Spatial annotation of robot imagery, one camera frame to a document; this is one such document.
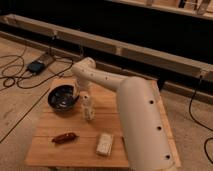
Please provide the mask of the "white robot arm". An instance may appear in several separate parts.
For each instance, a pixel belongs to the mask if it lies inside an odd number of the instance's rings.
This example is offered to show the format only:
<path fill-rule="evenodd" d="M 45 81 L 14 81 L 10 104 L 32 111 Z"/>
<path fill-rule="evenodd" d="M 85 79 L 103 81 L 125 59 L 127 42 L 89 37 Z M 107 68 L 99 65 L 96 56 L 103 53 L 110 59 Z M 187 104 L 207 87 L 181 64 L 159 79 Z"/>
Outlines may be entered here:
<path fill-rule="evenodd" d="M 80 89 L 93 82 L 116 93 L 124 145 L 132 171 L 177 171 L 148 80 L 98 70 L 90 57 L 76 62 L 72 73 Z"/>

